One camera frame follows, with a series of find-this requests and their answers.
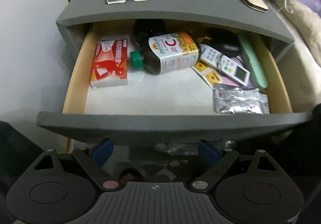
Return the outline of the white remote control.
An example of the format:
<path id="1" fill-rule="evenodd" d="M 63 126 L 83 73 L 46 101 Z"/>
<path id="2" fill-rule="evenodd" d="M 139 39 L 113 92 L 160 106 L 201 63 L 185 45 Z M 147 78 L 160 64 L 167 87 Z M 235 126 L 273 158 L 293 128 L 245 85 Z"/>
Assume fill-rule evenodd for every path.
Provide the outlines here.
<path id="1" fill-rule="evenodd" d="M 211 46 L 200 44 L 200 48 L 201 61 L 228 76 L 238 84 L 243 85 L 244 87 L 248 85 L 250 72 L 246 68 Z"/>

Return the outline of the red orange medicine box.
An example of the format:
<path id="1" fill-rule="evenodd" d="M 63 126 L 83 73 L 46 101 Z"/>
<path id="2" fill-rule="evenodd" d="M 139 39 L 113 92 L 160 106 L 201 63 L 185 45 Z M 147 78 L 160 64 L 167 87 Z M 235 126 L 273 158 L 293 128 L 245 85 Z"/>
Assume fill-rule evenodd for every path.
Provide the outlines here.
<path id="1" fill-rule="evenodd" d="M 90 83 L 93 89 L 127 85 L 127 39 L 96 44 Z"/>

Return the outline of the cream fluffy blanket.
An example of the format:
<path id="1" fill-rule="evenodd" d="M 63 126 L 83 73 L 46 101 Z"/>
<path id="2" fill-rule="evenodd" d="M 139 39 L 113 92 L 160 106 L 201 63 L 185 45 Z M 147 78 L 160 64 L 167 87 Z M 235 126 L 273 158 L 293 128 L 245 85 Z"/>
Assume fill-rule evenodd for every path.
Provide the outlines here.
<path id="1" fill-rule="evenodd" d="M 314 60 L 320 66 L 320 17 L 296 0 L 272 0 L 295 26 Z"/>

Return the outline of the mint green case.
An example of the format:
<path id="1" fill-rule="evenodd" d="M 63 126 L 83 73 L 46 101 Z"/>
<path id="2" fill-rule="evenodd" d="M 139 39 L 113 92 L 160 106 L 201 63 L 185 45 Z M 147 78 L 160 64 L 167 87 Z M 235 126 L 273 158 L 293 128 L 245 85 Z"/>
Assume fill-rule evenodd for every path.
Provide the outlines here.
<path id="1" fill-rule="evenodd" d="M 250 44 L 249 38 L 244 34 L 238 34 L 241 47 L 241 58 L 244 66 L 250 72 L 250 80 L 254 88 L 264 92 L 268 87 L 268 81 L 263 71 L 262 65 Z"/>

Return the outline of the dark vitamin bottle green cap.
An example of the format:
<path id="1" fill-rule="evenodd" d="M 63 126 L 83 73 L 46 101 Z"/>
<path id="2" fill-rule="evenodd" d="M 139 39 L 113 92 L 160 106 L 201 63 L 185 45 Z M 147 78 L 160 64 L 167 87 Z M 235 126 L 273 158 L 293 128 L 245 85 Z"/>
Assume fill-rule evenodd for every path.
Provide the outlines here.
<path id="1" fill-rule="evenodd" d="M 163 74 L 194 66 L 200 55 L 197 39 L 191 33 L 177 32 L 145 39 L 140 50 L 130 53 L 130 59 L 135 70 Z"/>

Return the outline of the silver foil blister pack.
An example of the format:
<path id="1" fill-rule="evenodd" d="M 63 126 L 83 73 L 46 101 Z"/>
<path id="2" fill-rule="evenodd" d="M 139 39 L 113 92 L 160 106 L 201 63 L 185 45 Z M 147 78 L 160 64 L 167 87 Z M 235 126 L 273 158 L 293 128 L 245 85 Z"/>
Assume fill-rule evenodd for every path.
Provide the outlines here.
<path id="1" fill-rule="evenodd" d="M 215 84 L 213 104 L 219 114 L 270 114 L 267 95 L 256 88 Z"/>

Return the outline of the yellow sachet packets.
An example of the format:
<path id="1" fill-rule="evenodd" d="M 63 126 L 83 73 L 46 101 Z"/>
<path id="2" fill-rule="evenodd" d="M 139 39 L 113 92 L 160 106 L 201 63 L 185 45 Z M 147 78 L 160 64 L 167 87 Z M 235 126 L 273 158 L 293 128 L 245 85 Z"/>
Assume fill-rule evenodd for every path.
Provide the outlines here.
<path id="1" fill-rule="evenodd" d="M 214 88 L 215 84 L 223 83 L 223 79 L 218 72 L 211 66 L 205 64 L 203 61 L 198 61 L 192 66 L 192 69 L 205 81 L 205 83 L 211 88 Z"/>

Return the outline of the pink paper packet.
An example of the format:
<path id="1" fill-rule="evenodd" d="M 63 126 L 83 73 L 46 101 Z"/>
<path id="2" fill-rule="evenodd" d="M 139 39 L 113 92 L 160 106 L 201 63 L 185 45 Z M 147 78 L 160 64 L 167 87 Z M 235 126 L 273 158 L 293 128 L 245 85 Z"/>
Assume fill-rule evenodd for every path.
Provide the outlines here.
<path id="1" fill-rule="evenodd" d="M 250 80 L 250 72 L 243 65 L 243 61 L 239 57 L 229 58 L 222 56 L 219 63 L 220 72 L 229 79 L 246 87 Z"/>

